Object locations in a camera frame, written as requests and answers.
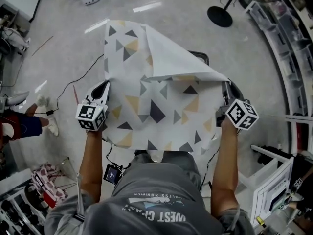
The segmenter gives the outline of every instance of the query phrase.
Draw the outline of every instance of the t-shirt sleeve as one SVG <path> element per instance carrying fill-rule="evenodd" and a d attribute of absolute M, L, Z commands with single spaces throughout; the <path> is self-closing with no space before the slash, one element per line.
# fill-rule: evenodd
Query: t-shirt sleeve
<path fill-rule="evenodd" d="M 227 229 L 230 229 L 230 226 L 234 218 L 236 217 L 237 211 L 238 211 L 237 209 L 229 209 L 224 211 L 220 216 L 219 221 L 222 224 L 225 232 L 227 231 Z M 234 235 L 254 234 L 254 229 L 250 223 L 247 213 L 242 209 L 240 209 L 240 214 L 236 222 L 233 234 Z"/>
<path fill-rule="evenodd" d="M 85 191 L 82 191 L 85 210 L 93 204 L 92 197 Z M 78 196 L 75 195 L 60 203 L 49 212 L 45 220 L 45 235 L 54 235 L 59 222 L 64 215 L 75 215 L 77 212 Z"/>

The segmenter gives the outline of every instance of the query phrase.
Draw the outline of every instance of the fan stand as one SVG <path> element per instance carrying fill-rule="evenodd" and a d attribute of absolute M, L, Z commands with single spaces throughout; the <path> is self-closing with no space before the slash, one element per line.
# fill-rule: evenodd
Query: fan stand
<path fill-rule="evenodd" d="M 212 6 L 207 10 L 207 16 L 213 23 L 220 27 L 228 28 L 233 24 L 231 15 L 226 11 L 233 0 L 228 0 L 223 8 Z"/>

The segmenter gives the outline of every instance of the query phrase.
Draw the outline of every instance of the gray t-shirt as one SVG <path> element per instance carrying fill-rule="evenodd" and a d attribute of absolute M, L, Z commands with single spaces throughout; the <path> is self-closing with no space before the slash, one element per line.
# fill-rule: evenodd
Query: gray t-shirt
<path fill-rule="evenodd" d="M 111 198 L 92 204 L 83 194 L 86 219 L 84 235 L 98 234 L 222 234 L 236 211 L 220 220 L 205 209 L 203 199 L 182 169 L 174 164 L 151 163 L 129 169 L 116 185 Z M 74 215 L 77 196 L 64 201 L 48 215 L 45 234 L 52 235 L 65 214 Z M 253 234 L 241 212 L 235 234 Z"/>

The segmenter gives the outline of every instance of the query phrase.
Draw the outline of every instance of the geometric patterned fabric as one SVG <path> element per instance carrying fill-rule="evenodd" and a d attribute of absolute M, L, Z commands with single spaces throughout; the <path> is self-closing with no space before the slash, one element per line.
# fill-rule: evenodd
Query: geometric patterned fabric
<path fill-rule="evenodd" d="M 109 21 L 105 140 L 128 149 L 203 152 L 228 79 L 146 24 Z"/>

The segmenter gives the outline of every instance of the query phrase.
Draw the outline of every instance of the concrete floor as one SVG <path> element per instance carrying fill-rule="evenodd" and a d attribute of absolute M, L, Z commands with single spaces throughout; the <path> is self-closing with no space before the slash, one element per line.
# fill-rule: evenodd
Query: concrete floor
<path fill-rule="evenodd" d="M 156 3 L 159 6 L 149 10 L 136 9 Z M 219 0 L 100 0 L 90 6 L 84 6 L 80 0 L 41 0 L 28 34 L 32 41 L 17 83 L 10 89 L 4 88 L 2 93 L 13 95 L 30 91 L 25 104 L 15 108 L 20 112 L 25 112 L 38 94 L 51 97 L 51 108 L 56 109 L 56 99 L 66 84 L 81 77 L 103 54 L 105 24 L 90 31 L 93 25 L 101 25 L 107 19 L 146 23 L 185 49 L 208 54 L 210 67 L 234 81 L 244 96 L 251 100 L 260 120 L 239 138 L 239 170 L 246 176 L 251 175 L 259 167 L 255 161 L 257 155 L 250 151 L 251 144 L 277 146 L 281 143 L 288 150 L 287 124 L 266 116 L 285 112 L 281 83 L 265 39 L 249 15 L 243 15 L 239 3 L 228 9 L 234 20 L 230 28 L 218 27 L 208 19 L 206 11 L 214 5 L 220 6 Z M 32 56 L 51 36 L 53 38 Z M 6 64 L 4 84 L 14 82 L 20 62 L 17 56 L 12 63 Z M 101 59 L 84 79 L 74 84 L 79 100 L 87 89 L 103 79 L 104 63 Z M 59 110 L 54 113 L 60 128 L 59 137 L 44 130 L 39 137 L 14 141 L 11 148 L 15 157 L 35 168 L 45 161 L 57 163 L 69 156 L 78 171 L 86 133 L 75 120 L 75 113 L 76 100 L 70 85 L 59 99 Z M 194 154 L 202 175 L 218 145 L 219 140 L 216 139 L 212 149 L 203 155 Z M 104 168 L 108 148 L 107 144 L 103 145 Z M 133 156 L 133 151 L 114 148 L 110 159 L 127 165 Z M 161 156 L 160 152 L 153 154 L 155 159 Z M 216 158 L 210 165 L 207 180 L 213 177 L 215 162 Z M 103 197 L 108 197 L 112 189 L 113 185 L 104 183 Z"/>

